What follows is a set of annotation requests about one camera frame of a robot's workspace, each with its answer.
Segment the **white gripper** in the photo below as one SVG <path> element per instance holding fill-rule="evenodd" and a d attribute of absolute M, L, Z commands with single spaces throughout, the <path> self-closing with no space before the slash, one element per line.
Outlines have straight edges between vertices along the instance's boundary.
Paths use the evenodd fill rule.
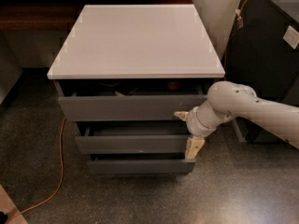
<path fill-rule="evenodd" d="M 186 125 L 190 134 L 194 135 L 187 139 L 185 158 L 187 160 L 194 159 L 199 150 L 203 147 L 206 137 L 211 135 L 215 129 L 207 128 L 197 117 L 198 107 L 193 108 L 189 113 L 187 111 L 176 111 L 174 115 L 182 121 L 186 121 Z"/>

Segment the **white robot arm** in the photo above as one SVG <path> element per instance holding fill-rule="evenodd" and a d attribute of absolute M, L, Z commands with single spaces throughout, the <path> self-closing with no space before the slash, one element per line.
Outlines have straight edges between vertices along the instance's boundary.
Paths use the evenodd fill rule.
<path fill-rule="evenodd" d="M 192 160 L 217 127 L 235 118 L 247 119 L 276 137 L 299 148 L 299 108 L 259 98 L 250 86 L 229 81 L 214 83 L 206 100 L 190 111 L 176 111 L 186 123 L 185 159 Z"/>

